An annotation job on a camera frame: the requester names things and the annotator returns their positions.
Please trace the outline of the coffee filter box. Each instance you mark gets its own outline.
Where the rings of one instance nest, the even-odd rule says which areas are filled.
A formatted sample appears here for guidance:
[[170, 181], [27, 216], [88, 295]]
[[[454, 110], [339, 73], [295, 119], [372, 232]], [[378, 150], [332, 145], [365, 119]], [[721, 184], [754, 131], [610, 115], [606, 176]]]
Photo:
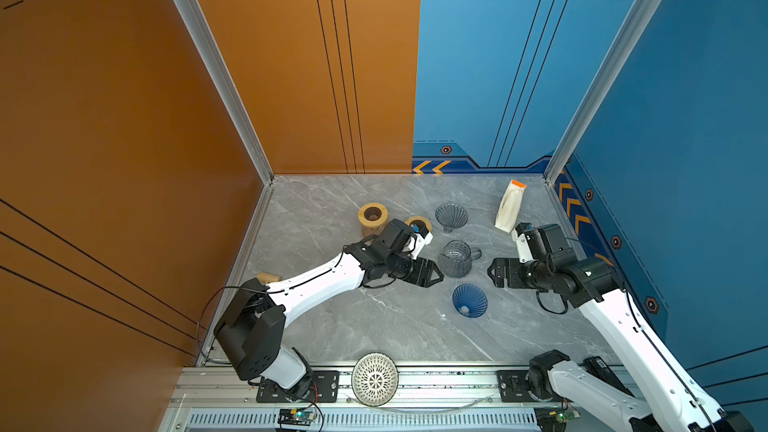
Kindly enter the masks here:
[[511, 233], [515, 228], [525, 190], [524, 183], [515, 179], [509, 182], [496, 214], [494, 225], [497, 229]]

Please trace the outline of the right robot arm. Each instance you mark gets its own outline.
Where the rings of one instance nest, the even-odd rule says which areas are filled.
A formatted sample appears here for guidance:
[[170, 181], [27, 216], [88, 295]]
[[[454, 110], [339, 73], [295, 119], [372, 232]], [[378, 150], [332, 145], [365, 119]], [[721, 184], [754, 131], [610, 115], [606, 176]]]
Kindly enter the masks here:
[[634, 397], [590, 374], [558, 350], [529, 362], [527, 383], [540, 401], [574, 401], [616, 431], [750, 431], [684, 369], [655, 333], [619, 272], [600, 258], [578, 259], [561, 227], [520, 223], [511, 232], [514, 258], [496, 258], [488, 276], [497, 288], [557, 294], [566, 309], [600, 332], [640, 389]]

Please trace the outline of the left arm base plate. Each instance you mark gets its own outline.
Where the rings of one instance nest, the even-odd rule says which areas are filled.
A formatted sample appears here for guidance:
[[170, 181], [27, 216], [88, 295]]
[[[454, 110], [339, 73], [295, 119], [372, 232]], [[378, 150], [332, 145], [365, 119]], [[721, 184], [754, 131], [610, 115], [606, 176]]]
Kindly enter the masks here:
[[262, 379], [257, 387], [256, 401], [334, 403], [338, 396], [339, 377], [337, 370], [314, 370], [288, 389], [282, 388], [275, 381]]

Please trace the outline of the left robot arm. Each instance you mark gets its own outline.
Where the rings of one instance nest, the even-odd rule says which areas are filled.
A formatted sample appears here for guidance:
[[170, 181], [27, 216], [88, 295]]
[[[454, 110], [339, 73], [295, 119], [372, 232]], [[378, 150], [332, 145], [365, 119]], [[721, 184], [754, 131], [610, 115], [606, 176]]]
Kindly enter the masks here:
[[240, 380], [265, 379], [303, 398], [313, 387], [312, 368], [283, 344], [285, 329], [314, 307], [383, 277], [421, 288], [442, 282], [436, 262], [420, 255], [432, 239], [427, 226], [394, 219], [303, 274], [271, 284], [248, 280], [236, 288], [214, 338]]

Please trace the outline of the blue glass dripper cone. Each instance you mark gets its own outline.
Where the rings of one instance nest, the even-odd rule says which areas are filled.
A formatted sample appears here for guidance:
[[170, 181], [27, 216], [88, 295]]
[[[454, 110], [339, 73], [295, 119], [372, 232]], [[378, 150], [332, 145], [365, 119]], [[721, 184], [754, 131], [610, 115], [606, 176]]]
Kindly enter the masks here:
[[455, 310], [467, 318], [479, 318], [488, 310], [486, 294], [473, 284], [457, 286], [452, 293], [451, 300]]

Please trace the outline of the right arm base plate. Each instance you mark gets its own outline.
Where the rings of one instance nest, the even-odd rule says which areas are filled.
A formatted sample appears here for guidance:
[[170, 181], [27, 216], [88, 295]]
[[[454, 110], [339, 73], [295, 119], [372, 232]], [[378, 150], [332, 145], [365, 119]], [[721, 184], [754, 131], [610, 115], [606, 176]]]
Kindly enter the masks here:
[[496, 372], [499, 394], [503, 403], [537, 402], [531, 394], [528, 381], [528, 371], [522, 369], [505, 369]]

